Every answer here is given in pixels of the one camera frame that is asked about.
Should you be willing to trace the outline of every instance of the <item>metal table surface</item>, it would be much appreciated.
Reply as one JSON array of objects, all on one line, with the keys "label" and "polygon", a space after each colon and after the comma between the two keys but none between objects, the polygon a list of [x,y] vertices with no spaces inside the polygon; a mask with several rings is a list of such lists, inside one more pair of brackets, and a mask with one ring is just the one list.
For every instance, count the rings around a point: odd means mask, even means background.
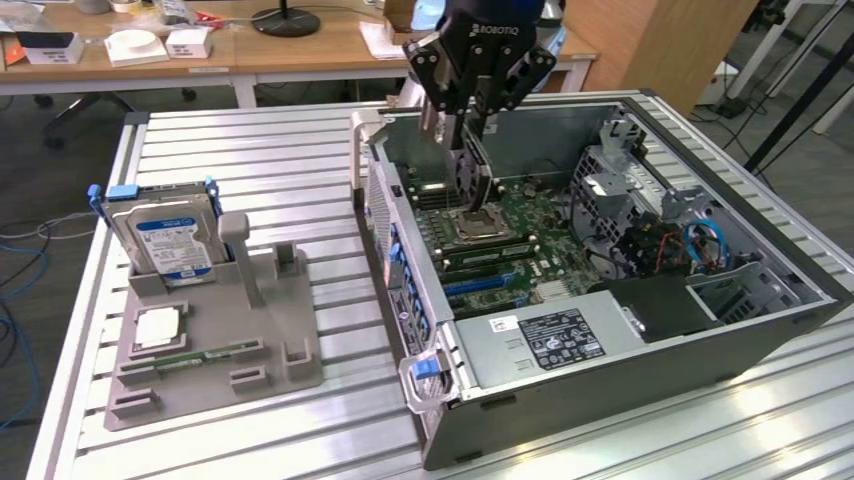
[{"label": "metal table surface", "polygon": [[[854,289],[851,258],[655,99],[642,105],[815,261]],[[425,472],[395,376],[348,191],[348,104],[153,114],[128,125],[111,184],[212,175],[249,244],[308,254],[324,383],[265,400],[109,432],[104,405],[127,257],[101,224],[28,478],[686,479],[854,476],[854,309],[734,380]],[[650,142],[676,188],[692,176]]]}]

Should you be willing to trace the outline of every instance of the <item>wooden cabinet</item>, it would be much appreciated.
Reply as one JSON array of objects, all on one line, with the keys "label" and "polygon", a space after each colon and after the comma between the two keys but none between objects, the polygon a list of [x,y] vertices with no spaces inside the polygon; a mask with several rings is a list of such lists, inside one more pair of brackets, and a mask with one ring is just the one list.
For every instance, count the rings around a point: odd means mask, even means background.
[{"label": "wooden cabinet", "polygon": [[584,91],[651,88],[687,114],[758,0],[570,0],[566,24],[599,51]]}]

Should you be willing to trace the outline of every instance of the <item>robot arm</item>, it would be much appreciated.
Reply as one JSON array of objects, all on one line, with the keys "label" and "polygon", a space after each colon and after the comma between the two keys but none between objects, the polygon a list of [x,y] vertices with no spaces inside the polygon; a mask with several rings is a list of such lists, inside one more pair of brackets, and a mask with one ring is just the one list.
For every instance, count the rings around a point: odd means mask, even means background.
[{"label": "robot arm", "polygon": [[[421,128],[440,137],[458,193],[472,211],[486,201],[492,175],[471,139],[483,137],[490,115],[519,105],[556,63],[536,44],[544,5],[546,0],[448,0],[436,32],[404,46],[428,100]],[[436,126],[439,114],[444,122]]]}]

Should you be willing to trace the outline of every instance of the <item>power supply label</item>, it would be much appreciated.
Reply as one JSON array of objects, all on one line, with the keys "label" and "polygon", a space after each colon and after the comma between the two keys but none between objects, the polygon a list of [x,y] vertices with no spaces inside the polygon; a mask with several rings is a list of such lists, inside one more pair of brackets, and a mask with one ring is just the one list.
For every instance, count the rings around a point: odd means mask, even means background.
[{"label": "power supply label", "polygon": [[578,309],[520,320],[519,329],[544,370],[604,355],[604,348]]}]

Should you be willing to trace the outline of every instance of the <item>robotiq logo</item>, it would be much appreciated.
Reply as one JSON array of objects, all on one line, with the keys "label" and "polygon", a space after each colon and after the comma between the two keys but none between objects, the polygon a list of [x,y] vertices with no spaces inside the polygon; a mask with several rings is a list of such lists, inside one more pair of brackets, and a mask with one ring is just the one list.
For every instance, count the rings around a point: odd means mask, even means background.
[{"label": "robotiq logo", "polygon": [[475,23],[471,26],[471,33],[468,36],[474,37],[482,33],[491,35],[519,35],[519,27],[496,27],[494,25],[480,25]]}]

